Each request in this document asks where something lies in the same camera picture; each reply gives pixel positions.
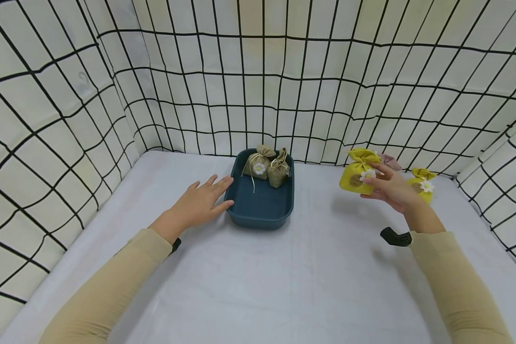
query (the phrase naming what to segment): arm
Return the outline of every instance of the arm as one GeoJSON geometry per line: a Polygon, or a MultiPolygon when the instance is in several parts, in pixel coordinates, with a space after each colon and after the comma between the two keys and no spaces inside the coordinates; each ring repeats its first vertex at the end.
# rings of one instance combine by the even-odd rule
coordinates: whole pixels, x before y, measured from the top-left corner
{"type": "Polygon", "coordinates": [[[505,322],[453,233],[446,232],[432,208],[418,197],[403,177],[384,165],[384,175],[365,182],[371,196],[402,213],[411,231],[413,256],[427,277],[440,315],[454,344],[511,344],[505,322]]]}
{"type": "Polygon", "coordinates": [[[215,201],[233,182],[190,185],[174,207],[140,231],[102,266],[59,310],[41,336],[40,344],[105,344],[132,298],[172,252],[176,238],[189,227],[204,224],[233,205],[215,201]]]}

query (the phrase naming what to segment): hand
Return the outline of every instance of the hand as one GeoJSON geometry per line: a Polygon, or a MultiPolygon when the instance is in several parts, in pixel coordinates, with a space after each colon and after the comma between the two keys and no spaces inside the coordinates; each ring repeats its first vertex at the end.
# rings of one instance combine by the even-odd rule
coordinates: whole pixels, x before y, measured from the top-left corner
{"type": "Polygon", "coordinates": [[[233,178],[226,175],[221,181],[214,184],[216,178],[218,175],[212,175],[201,187],[199,187],[199,181],[191,184],[178,202],[162,213],[149,228],[159,233],[168,242],[174,243],[187,228],[206,224],[233,206],[235,204],[233,200],[227,200],[214,206],[216,200],[226,192],[233,182],[233,178]]]}
{"type": "Polygon", "coordinates": [[[365,178],[364,183],[375,189],[370,196],[361,195],[362,198],[384,201],[402,214],[412,207],[426,204],[399,173],[380,163],[372,163],[371,166],[382,174],[377,174],[376,178],[365,178]]]}

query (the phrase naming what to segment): burlap sachet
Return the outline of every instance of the burlap sachet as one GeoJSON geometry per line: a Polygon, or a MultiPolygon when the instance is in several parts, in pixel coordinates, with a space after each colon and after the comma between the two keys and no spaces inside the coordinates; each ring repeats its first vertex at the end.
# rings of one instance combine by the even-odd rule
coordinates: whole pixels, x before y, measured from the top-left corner
{"type": "Polygon", "coordinates": [[[248,157],[243,173],[254,178],[267,180],[269,158],[274,156],[275,150],[265,145],[258,145],[257,152],[248,157]]]}
{"type": "Polygon", "coordinates": [[[268,167],[268,181],[272,188],[278,189],[290,177],[290,167],[286,162],[287,149],[279,150],[277,156],[268,167]]]}

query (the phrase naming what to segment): white flower decoration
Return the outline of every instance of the white flower decoration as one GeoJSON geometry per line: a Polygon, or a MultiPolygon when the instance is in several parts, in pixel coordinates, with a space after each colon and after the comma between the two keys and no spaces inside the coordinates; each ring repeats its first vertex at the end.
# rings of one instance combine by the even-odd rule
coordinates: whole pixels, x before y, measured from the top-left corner
{"type": "Polygon", "coordinates": [[[261,162],[255,163],[252,169],[254,170],[254,174],[262,175],[266,173],[266,167],[261,162]]]}
{"type": "Polygon", "coordinates": [[[433,192],[433,184],[431,181],[421,181],[420,182],[420,188],[422,189],[422,191],[424,192],[433,192]]]}
{"type": "Polygon", "coordinates": [[[362,172],[362,176],[359,178],[360,181],[364,181],[365,178],[376,178],[375,170],[369,169],[362,172]]]}

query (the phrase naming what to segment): pink sachet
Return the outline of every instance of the pink sachet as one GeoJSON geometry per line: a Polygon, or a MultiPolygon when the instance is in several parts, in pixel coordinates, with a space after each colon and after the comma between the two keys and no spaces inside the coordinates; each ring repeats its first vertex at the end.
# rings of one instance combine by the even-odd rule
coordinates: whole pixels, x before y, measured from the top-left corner
{"type": "Polygon", "coordinates": [[[396,158],[388,154],[379,154],[382,163],[388,166],[390,169],[395,171],[401,171],[402,168],[397,162],[396,158]]]}

